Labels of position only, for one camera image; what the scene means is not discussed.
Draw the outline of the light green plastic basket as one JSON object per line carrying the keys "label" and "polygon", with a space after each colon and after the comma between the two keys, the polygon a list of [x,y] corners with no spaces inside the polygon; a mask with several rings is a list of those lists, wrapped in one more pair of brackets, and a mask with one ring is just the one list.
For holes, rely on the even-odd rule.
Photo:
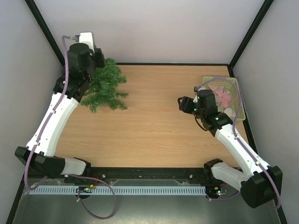
{"label": "light green plastic basket", "polygon": [[[221,77],[221,79],[217,79],[217,80],[214,80],[214,81],[211,81],[211,82],[205,84],[204,87],[206,89],[210,90],[210,88],[208,87],[209,84],[217,85],[217,86],[224,86],[224,92],[229,93],[233,97],[233,102],[230,103],[228,107],[235,110],[236,115],[238,115],[236,122],[237,123],[242,122],[245,120],[245,112],[244,112],[244,108],[243,108],[242,104],[241,104],[240,112],[238,112],[239,105],[240,105],[239,94],[238,94],[238,91],[236,90],[236,88],[239,90],[238,82],[237,82],[236,78],[225,77],[224,79],[222,79],[222,77]],[[218,108],[218,112],[223,112],[225,110],[225,108],[220,106],[220,104],[216,100],[217,95],[214,92],[213,92],[213,94],[215,95],[215,101],[216,101],[216,105]]]}

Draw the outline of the small green christmas tree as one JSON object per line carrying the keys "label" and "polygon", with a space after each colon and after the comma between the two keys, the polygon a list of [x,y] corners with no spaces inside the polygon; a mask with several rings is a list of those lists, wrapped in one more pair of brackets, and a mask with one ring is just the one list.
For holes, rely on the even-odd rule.
{"label": "small green christmas tree", "polygon": [[118,86],[126,82],[127,78],[122,75],[116,61],[106,58],[105,66],[96,69],[80,104],[92,113],[96,113],[102,106],[108,106],[111,110],[126,110],[128,106],[123,100],[128,97],[128,93],[118,90]]}

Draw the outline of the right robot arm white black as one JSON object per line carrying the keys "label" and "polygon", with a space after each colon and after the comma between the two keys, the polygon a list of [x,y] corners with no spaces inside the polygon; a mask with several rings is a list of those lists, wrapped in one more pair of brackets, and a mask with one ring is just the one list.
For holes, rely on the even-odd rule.
{"label": "right robot arm white black", "polygon": [[219,140],[241,168],[232,168],[221,159],[208,161],[204,164],[204,178],[207,182],[224,181],[235,188],[251,208],[274,199],[277,200],[275,208],[281,206],[281,169],[270,166],[240,136],[232,119],[218,111],[211,90],[197,91],[195,99],[186,96],[178,98],[178,107],[180,111],[193,115],[201,129],[209,131]]}

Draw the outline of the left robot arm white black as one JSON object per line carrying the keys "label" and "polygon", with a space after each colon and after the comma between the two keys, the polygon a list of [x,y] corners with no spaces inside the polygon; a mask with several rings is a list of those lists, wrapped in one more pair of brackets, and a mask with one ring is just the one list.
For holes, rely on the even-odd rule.
{"label": "left robot arm white black", "polygon": [[86,43],[72,44],[67,58],[69,73],[63,71],[57,79],[39,128],[25,147],[17,147],[15,151],[23,165],[52,179],[61,175],[82,175],[90,167],[83,159],[55,156],[55,151],[68,118],[90,87],[95,70],[105,66],[102,50],[90,49]]}

